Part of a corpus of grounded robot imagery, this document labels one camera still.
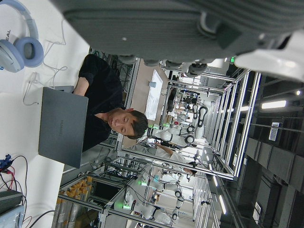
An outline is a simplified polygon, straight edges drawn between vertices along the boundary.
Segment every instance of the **blue headphones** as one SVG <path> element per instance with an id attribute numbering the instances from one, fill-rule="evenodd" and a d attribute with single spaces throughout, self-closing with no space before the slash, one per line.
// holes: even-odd
<path id="1" fill-rule="evenodd" d="M 22 70 L 24 66 L 39 66 L 43 61 L 43 47 L 38 41 L 37 26 L 28 9 L 17 0 L 0 0 L 0 5 L 2 4 L 21 13 L 28 25 L 30 37 L 20 38 L 14 45 L 5 39 L 0 40 L 0 66 L 13 73 Z"/>

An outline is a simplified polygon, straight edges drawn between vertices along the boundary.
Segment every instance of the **white table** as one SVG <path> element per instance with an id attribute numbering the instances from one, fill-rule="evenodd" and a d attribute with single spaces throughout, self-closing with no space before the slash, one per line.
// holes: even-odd
<path id="1" fill-rule="evenodd" d="M 62 16 L 47 0 L 20 0 L 31 12 L 35 19 L 39 41 L 42 43 L 44 51 L 50 46 L 48 40 L 56 42 L 62 41 L 61 21 Z M 0 20 L 14 20 L 11 18 L 1 18 Z M 54 45 L 45 58 L 45 62 L 53 67 L 61 68 L 68 66 L 66 71 L 59 72 L 55 78 L 56 86 L 75 85 L 78 71 L 81 63 L 88 53 L 89 45 L 64 21 L 64 35 L 66 45 Z M 55 208 L 58 189 L 62 176 L 64 165 L 38 155 L 38 137 L 40 127 L 40 112 L 42 85 L 33 84 L 28 97 L 27 103 L 38 101 L 39 104 L 25 106 L 22 102 L 24 91 L 33 72 L 40 75 L 40 81 L 47 83 L 54 75 L 54 71 L 45 65 L 36 68 L 24 68 L 18 74 L 20 75 L 19 87 L 15 88 L 15 93 L 4 93 L 0 91 L 0 159 L 4 159 L 6 154 L 12 158 L 23 155 L 28 160 L 27 176 L 27 213 L 25 218 L 32 216 L 32 222 L 41 214 Z M 10 73 L 4 70 L 0 71 L 0 84 L 11 83 L 9 80 L 3 80 Z M 16 180 L 21 183 L 25 192 L 25 173 L 26 164 L 23 158 L 17 158 L 13 165 L 16 169 Z M 4 174 L 6 180 L 10 179 L 9 175 Z M 53 213 L 43 216 L 34 227 L 50 227 Z"/>

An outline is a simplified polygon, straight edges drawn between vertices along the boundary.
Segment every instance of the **laptop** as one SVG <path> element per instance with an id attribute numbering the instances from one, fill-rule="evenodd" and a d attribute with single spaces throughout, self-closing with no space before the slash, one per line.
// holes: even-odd
<path id="1" fill-rule="evenodd" d="M 88 98 L 43 88 L 38 153 L 80 168 Z"/>

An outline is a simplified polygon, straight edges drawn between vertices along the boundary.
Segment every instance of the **man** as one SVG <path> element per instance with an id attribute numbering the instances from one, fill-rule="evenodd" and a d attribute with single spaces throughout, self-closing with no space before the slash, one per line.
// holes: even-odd
<path id="1" fill-rule="evenodd" d="M 182 163 L 188 163 L 188 164 L 193 164 L 192 162 L 186 162 L 186 159 L 184 158 L 184 156 L 182 156 L 181 154 L 171 150 L 170 148 L 161 145 L 158 142 L 155 142 L 156 146 L 158 148 L 154 148 L 154 147 L 146 147 L 140 144 L 131 146 L 130 149 L 131 150 L 135 150 L 135 151 L 140 151 L 146 154 L 151 154 L 151 155 L 155 155 L 158 157 L 162 157 L 162 158 L 167 158 L 167 159 L 171 159 L 177 162 L 182 162 Z M 182 168 L 180 167 L 181 170 L 184 170 L 184 172 L 190 173 L 192 175 L 194 175 L 197 171 L 195 170 L 191 170 L 188 168 Z"/>
<path id="2" fill-rule="evenodd" d="M 74 94 L 88 97 L 83 151 L 106 140 L 111 129 L 138 139 L 148 128 L 144 114 L 124 109 L 119 77 L 107 62 L 95 55 L 85 57 Z"/>

